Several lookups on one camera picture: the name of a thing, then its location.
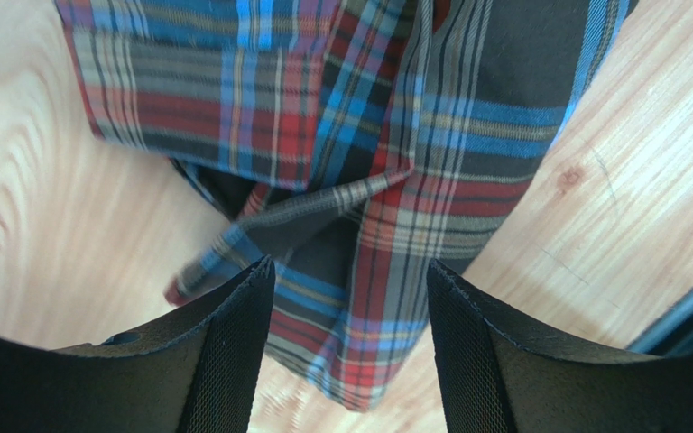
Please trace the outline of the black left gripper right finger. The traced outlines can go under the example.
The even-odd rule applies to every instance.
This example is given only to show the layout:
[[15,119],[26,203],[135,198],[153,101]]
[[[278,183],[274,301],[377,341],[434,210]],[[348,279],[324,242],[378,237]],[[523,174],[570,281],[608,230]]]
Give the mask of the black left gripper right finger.
[[448,431],[693,432],[693,353],[571,335],[436,261],[427,287]]

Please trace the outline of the brown blue red plaid shirt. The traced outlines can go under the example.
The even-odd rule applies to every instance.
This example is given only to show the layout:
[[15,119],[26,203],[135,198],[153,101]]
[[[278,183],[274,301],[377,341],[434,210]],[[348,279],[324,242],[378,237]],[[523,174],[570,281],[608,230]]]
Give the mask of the brown blue red plaid shirt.
[[186,304],[267,256],[267,354],[374,409],[528,190],[633,1],[59,1],[88,125],[229,221]]

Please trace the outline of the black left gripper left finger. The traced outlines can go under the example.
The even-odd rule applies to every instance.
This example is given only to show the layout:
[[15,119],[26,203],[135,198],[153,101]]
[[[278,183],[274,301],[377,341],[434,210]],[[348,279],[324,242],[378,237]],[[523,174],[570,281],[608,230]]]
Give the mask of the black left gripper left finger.
[[274,267],[100,345],[0,337],[0,432],[245,432],[273,306]]

